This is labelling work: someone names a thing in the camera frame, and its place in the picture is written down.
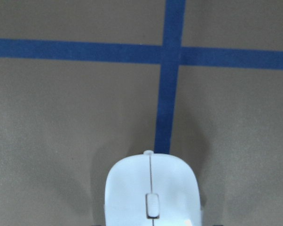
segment blue tape cross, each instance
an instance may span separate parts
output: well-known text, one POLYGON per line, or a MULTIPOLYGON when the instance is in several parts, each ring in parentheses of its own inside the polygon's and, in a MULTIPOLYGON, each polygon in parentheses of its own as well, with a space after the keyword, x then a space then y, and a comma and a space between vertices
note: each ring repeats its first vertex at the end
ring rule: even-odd
POLYGON ((0 39, 0 57, 161 64, 155 152, 169 153, 179 65, 283 70, 283 51, 181 47, 185 0, 167 0, 162 46, 0 39))

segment blue tape line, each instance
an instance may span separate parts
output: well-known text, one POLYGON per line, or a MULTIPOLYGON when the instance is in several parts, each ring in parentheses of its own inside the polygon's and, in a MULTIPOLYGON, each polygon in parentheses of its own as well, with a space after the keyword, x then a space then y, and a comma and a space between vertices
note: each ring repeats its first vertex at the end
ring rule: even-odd
POLYGON ((184 8, 185 0, 167 0, 165 4, 165 25, 154 145, 155 153, 170 152, 184 8))
POLYGON ((159 64, 161 46, 0 39, 0 57, 159 64))
POLYGON ((283 70, 283 51, 182 47, 180 64, 283 70))

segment floor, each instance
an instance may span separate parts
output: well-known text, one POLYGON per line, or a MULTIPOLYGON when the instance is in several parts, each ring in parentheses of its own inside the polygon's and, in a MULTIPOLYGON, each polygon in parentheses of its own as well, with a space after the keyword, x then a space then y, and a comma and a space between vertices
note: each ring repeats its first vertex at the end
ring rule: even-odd
MULTIPOLYGON (((161 46, 164 21, 164 0, 0 0, 0 39, 161 46)), ((181 45, 281 54, 283 1, 186 0, 181 45)), ((0 57, 0 225, 104 226, 110 168, 154 149, 160 69, 0 57)), ((203 226, 283 226, 283 70, 180 65, 170 154, 203 226)))

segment computer mouse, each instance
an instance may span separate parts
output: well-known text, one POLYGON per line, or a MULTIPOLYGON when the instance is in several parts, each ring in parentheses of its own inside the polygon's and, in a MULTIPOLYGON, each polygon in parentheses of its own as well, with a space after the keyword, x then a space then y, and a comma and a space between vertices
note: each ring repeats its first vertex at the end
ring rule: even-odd
POLYGON ((106 226, 201 226, 196 177, 169 154, 133 155, 110 170, 105 187, 106 226))

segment mouse button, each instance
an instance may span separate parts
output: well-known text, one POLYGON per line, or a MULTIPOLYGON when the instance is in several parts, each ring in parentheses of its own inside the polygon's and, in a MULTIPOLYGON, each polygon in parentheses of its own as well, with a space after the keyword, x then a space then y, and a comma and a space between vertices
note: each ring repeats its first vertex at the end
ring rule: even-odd
POLYGON ((159 218, 159 198, 158 194, 148 193, 146 194, 147 205, 147 218, 159 218))
POLYGON ((106 180, 106 226, 151 226, 145 213, 149 191, 149 156, 135 155, 117 162, 106 180))
POLYGON ((189 165, 172 155, 154 154, 151 172, 153 192, 159 195, 157 222, 183 219, 197 222, 201 217, 200 197, 196 177, 189 165))

